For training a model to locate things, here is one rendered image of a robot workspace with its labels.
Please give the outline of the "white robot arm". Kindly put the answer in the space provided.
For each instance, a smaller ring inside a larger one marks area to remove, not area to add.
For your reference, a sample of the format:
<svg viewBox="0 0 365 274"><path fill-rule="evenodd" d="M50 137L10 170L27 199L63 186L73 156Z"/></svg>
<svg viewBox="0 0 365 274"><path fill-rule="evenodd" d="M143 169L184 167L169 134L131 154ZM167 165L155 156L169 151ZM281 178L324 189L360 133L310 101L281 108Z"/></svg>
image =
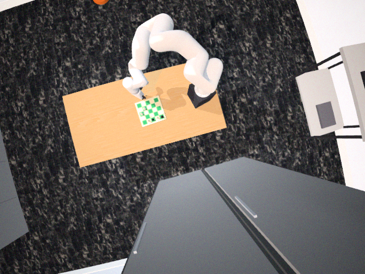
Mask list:
<svg viewBox="0 0 365 274"><path fill-rule="evenodd" d="M123 86L131 94L137 94L149 83L141 70L148 67L151 48L157 52L176 51L187 59L184 76L195 85L198 96L207 97L216 90L223 70L221 60L209 59L208 52L189 33L173 28L172 18L164 13L137 28L132 41L132 59L128 64L133 79L123 79Z"/></svg>

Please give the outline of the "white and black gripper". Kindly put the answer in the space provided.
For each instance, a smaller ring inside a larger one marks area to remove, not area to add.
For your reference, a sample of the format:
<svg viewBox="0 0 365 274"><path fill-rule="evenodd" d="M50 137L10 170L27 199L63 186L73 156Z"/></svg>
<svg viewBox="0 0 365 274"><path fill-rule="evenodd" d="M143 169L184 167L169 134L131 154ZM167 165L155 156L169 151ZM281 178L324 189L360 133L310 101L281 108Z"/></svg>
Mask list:
<svg viewBox="0 0 365 274"><path fill-rule="evenodd" d="M139 98L139 99L146 99L146 97L144 96L144 93L139 90L139 92L137 94L134 95L135 97Z"/></svg>

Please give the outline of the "green and cream chessboard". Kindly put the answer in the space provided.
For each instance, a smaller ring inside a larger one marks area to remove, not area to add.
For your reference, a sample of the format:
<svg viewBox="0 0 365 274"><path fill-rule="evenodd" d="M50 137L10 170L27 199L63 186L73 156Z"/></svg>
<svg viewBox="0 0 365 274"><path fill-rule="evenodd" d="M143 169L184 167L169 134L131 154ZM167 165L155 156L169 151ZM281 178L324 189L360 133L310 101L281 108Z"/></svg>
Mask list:
<svg viewBox="0 0 365 274"><path fill-rule="evenodd" d="M162 120L166 120L166 116L159 96L154 96L152 98L137 102L135 103L135 106L142 127L160 122ZM145 107L146 110L143 110L143 107ZM141 115L140 113L143 113L143 115ZM163 118L161 118L161 115L163 116ZM156 117L158 117L158 119L156 119ZM154 121L152 121L152 119L154 119ZM147 120L150 120L150 122L148 122Z"/></svg>

